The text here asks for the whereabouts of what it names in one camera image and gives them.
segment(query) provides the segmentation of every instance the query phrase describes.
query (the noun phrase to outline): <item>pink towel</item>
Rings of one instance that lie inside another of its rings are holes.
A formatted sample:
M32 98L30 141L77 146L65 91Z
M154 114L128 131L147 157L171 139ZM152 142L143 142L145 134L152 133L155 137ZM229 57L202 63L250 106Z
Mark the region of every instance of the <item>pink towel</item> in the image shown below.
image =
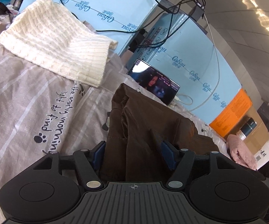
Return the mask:
M241 140L237 135L229 135L226 144L236 163L256 170L256 160L243 140Z

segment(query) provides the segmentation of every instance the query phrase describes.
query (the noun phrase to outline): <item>brown garment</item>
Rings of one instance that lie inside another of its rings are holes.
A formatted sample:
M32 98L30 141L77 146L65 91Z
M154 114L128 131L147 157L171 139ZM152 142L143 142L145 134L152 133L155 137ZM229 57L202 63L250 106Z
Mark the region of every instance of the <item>brown garment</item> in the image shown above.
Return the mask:
M198 134L191 120L121 84L112 99L100 178L103 181L166 182L172 172L158 150L162 140L197 155L219 150L211 138Z

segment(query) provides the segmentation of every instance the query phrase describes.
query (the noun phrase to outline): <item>ridged gray surface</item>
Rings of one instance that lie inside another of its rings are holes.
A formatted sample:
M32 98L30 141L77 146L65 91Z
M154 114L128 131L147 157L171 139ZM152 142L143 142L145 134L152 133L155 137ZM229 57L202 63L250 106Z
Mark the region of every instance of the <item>ridged gray surface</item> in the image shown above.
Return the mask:
M218 223L195 211L180 192L160 183L109 183L88 192L70 214L48 224L210 224ZM8 221L5 224L16 224Z

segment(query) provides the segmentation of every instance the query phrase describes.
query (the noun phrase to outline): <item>phone screen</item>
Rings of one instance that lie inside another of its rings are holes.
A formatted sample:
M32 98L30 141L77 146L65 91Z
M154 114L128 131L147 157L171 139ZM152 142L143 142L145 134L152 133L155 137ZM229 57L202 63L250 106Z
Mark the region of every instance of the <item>phone screen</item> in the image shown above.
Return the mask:
M176 83L141 59L136 60L128 75L166 105L171 103L180 89Z

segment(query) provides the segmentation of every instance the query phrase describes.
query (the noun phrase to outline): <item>blue cardboard box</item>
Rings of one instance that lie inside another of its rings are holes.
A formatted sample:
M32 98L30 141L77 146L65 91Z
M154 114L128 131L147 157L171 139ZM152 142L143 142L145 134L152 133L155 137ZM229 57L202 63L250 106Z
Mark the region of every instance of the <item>blue cardboard box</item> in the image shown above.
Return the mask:
M187 19L186 14L173 16L171 32ZM164 14L151 29L143 44L162 41L168 32L170 14ZM194 21L188 19L177 32L159 48L139 48L128 61L131 68L137 58L149 63L180 86L179 99L191 105L183 105L188 110L202 104L212 93L218 82L218 61L220 82L210 99L193 114L210 124L232 101L241 89L241 84L230 66L214 49L213 43Z
M35 0L23 0L20 12ZM89 22L96 30L135 31L155 11L155 0L62 0L80 21ZM121 55L128 49L135 34L102 32L118 41L115 52Z

